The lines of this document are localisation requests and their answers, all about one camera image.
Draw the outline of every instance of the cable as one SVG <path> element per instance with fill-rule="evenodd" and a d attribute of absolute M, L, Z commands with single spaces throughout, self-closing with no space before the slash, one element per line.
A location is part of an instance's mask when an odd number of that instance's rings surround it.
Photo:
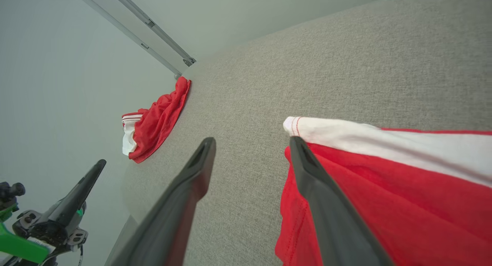
<path fill-rule="evenodd" d="M 79 260 L 79 266 L 82 265 L 82 259 L 84 258 L 84 245 L 80 245 L 80 260 Z"/>

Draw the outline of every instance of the black knob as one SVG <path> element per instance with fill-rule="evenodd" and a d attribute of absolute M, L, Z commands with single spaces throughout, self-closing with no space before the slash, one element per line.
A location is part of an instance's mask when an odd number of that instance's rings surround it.
<path fill-rule="evenodd" d="M 26 189 L 24 185 L 22 185 L 20 182 L 17 182 L 12 184 L 9 193 L 11 194 L 11 196 L 22 196 L 26 194 Z"/>

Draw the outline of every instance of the white wall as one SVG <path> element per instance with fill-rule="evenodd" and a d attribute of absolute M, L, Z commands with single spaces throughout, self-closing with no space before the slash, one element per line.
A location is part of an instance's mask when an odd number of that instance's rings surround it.
<path fill-rule="evenodd" d="M 80 225 L 89 232 L 84 265 L 105 263 L 129 215 L 121 115 L 149 107 L 174 83 L 82 0 L 0 0 L 0 180 L 25 185 L 21 211 L 44 212 L 98 159 L 108 161 Z M 78 258 L 58 261 L 76 266 Z"/>
<path fill-rule="evenodd" d="M 133 0 L 195 59 L 374 0 Z"/>

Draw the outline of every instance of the gray fabric surface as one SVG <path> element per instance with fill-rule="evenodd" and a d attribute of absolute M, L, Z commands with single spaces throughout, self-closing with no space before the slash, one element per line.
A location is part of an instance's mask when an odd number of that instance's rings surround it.
<path fill-rule="evenodd" d="M 125 175 L 139 222 L 207 136 L 217 140 L 186 265 L 280 265 L 288 116 L 389 128 L 492 129 L 490 0 L 382 0 L 193 65 L 165 143 Z"/>

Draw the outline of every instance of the white stripe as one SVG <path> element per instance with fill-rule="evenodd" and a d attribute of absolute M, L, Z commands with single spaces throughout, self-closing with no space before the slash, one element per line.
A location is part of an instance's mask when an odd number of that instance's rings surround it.
<path fill-rule="evenodd" d="M 288 117 L 284 129 L 290 136 L 300 136 L 309 143 L 492 187 L 492 136 L 383 131 L 366 124 L 309 117 Z"/>
<path fill-rule="evenodd" d="M 144 114 L 133 114 L 133 115 L 125 115 L 121 118 L 121 120 L 127 119 L 127 118 L 142 118 Z"/>
<path fill-rule="evenodd" d="M 140 118 L 137 118 L 137 119 L 123 119 L 121 122 L 124 123 L 124 124 L 127 124 L 127 123 L 135 123 L 135 122 L 138 122 L 140 121 Z"/>

